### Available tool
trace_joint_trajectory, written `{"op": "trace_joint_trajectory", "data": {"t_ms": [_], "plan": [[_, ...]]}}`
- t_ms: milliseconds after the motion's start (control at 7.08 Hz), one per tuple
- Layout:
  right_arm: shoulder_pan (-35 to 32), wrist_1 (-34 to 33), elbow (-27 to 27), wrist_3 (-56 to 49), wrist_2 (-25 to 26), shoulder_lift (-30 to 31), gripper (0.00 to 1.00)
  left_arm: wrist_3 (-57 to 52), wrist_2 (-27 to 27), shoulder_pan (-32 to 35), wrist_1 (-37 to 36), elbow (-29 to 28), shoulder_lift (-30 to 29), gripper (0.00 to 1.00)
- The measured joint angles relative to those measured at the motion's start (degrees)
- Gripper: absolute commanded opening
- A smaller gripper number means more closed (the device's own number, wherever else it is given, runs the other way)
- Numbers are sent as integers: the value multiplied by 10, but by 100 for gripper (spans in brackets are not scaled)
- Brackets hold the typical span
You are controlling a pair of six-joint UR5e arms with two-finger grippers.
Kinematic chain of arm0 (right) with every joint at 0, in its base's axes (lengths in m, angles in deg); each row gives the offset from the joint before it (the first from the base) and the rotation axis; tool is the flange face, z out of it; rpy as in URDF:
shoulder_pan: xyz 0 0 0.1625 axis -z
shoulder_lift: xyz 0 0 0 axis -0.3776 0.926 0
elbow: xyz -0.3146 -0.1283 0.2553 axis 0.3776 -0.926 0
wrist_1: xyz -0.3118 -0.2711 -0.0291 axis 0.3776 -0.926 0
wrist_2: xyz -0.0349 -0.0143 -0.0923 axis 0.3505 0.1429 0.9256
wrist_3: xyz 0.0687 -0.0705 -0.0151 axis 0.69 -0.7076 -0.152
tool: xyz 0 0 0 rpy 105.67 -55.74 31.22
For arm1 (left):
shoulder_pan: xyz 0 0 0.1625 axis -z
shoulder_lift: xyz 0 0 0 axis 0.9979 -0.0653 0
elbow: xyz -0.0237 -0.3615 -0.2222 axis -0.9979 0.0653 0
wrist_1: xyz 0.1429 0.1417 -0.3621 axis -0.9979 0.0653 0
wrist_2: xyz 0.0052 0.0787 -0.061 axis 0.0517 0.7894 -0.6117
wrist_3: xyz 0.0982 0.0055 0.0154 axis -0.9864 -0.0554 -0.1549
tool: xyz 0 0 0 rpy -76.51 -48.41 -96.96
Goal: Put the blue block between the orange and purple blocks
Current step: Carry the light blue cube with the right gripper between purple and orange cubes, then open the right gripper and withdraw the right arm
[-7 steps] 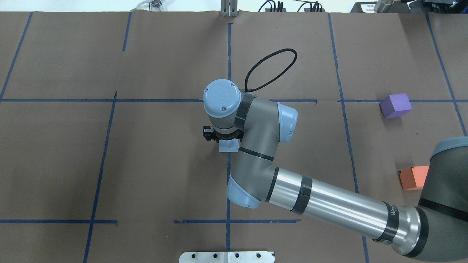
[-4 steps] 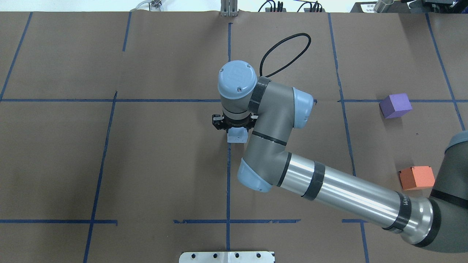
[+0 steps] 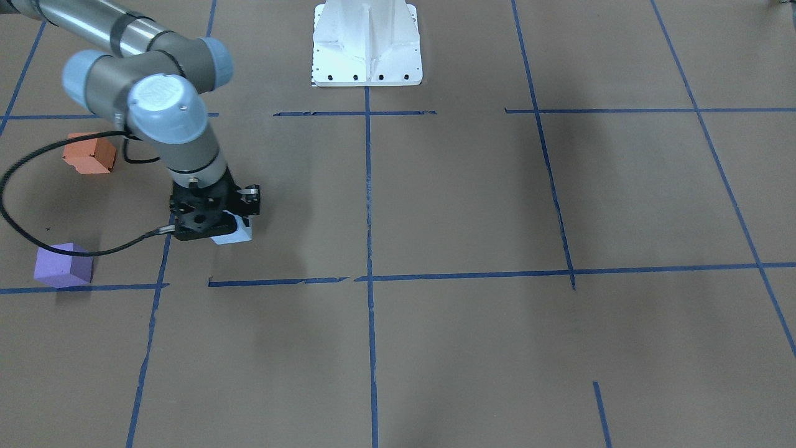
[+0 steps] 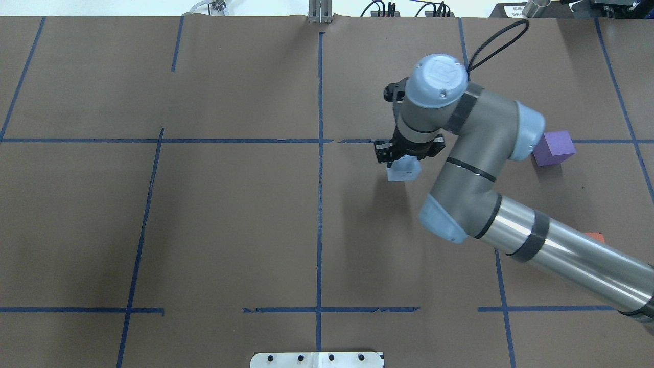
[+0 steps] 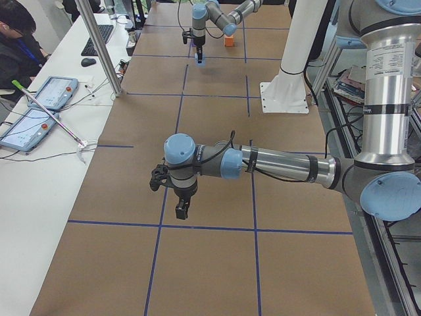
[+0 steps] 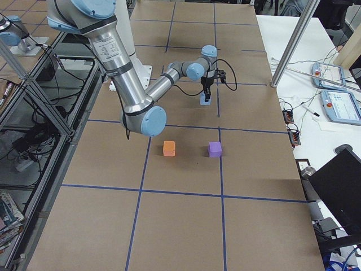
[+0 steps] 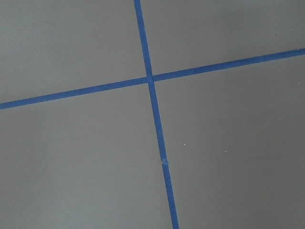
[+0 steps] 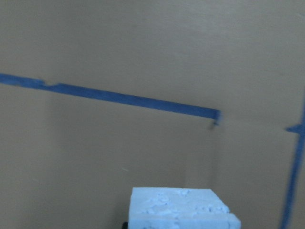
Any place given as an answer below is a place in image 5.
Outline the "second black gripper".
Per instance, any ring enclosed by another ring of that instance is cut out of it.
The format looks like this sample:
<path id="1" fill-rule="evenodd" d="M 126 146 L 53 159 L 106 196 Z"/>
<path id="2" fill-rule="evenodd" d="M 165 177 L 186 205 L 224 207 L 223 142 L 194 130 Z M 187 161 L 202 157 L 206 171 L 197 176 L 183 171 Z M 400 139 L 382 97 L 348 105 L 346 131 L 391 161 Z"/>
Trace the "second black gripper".
<path id="1" fill-rule="evenodd" d="M 196 175 L 189 175 L 185 179 L 177 179 L 171 174 L 166 165 L 157 165 L 151 171 L 149 186 L 154 192 L 160 186 L 172 188 L 174 193 L 179 197 L 178 204 L 175 207 L 176 218 L 180 220 L 186 220 L 188 218 L 190 199 L 196 194 L 198 189 Z"/>

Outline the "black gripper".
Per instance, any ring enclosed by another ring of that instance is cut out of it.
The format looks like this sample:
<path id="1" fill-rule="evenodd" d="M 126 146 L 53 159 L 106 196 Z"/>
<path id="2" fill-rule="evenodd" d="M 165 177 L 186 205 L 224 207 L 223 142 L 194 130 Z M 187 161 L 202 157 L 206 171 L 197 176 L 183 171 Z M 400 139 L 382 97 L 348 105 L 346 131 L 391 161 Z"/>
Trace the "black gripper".
<path id="1" fill-rule="evenodd" d="M 184 30 L 182 32 L 182 41 L 184 44 L 186 44 L 188 40 L 192 40 L 194 45 L 199 45 L 196 47 L 195 60 L 198 63 L 201 63 L 202 62 L 201 45 L 205 44 L 205 29 L 196 30 L 194 28 L 190 28 L 189 30 Z"/>

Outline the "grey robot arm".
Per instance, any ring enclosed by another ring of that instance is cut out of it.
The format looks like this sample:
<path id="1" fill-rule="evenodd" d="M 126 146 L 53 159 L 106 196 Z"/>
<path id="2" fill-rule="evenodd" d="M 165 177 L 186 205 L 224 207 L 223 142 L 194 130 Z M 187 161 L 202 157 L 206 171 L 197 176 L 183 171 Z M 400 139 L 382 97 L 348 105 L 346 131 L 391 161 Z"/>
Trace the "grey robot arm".
<path id="1" fill-rule="evenodd" d="M 248 0 L 242 2 L 230 13 L 225 14 L 218 1 L 196 3 L 192 7 L 192 27 L 182 32 L 183 43 L 192 39 L 196 47 L 205 44 L 207 21 L 211 21 L 226 36 L 231 36 L 237 30 L 237 25 L 251 13 L 256 13 L 263 1 Z"/>

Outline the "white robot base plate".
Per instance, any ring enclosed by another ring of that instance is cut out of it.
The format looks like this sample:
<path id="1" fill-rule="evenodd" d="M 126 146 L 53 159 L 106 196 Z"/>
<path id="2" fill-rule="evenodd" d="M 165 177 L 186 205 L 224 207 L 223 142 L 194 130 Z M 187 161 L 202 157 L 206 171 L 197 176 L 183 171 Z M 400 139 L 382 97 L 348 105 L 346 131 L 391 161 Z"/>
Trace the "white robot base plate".
<path id="1" fill-rule="evenodd" d="M 309 113 L 307 93 L 302 80 L 292 84 L 261 82 L 259 86 L 263 113 Z"/>

